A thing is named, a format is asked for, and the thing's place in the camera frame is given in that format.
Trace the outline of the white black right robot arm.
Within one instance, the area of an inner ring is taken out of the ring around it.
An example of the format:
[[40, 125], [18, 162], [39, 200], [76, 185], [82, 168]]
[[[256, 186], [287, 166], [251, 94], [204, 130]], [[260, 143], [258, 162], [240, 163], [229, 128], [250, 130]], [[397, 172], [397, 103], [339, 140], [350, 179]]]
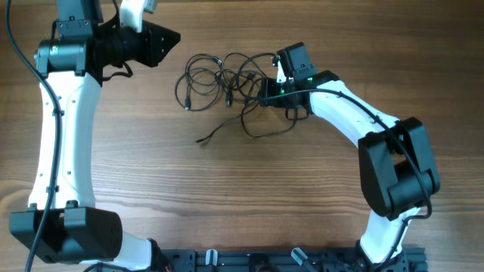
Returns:
[[302, 42], [281, 49], [272, 62], [278, 74], [262, 83], [261, 105], [303, 108], [357, 147], [361, 191], [371, 209], [358, 242], [359, 257], [365, 270], [393, 268], [403, 257], [409, 224], [431, 216], [430, 197], [440, 188], [423, 123], [385, 114], [352, 93], [336, 74], [318, 72]]

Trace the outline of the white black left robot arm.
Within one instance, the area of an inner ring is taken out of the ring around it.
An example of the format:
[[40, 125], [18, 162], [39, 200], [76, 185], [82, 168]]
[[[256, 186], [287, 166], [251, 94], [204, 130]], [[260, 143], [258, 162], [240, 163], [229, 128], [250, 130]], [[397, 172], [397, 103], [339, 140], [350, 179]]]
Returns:
[[27, 209], [10, 217], [11, 234], [47, 264], [86, 264], [90, 271], [171, 271], [152, 239], [123, 230], [120, 216], [95, 205], [93, 122], [106, 66], [131, 77], [130, 61], [156, 67], [179, 43], [178, 32], [144, 20], [154, 0], [124, 1], [104, 20], [97, 1], [57, 3], [51, 35], [28, 69], [42, 93], [39, 164]]

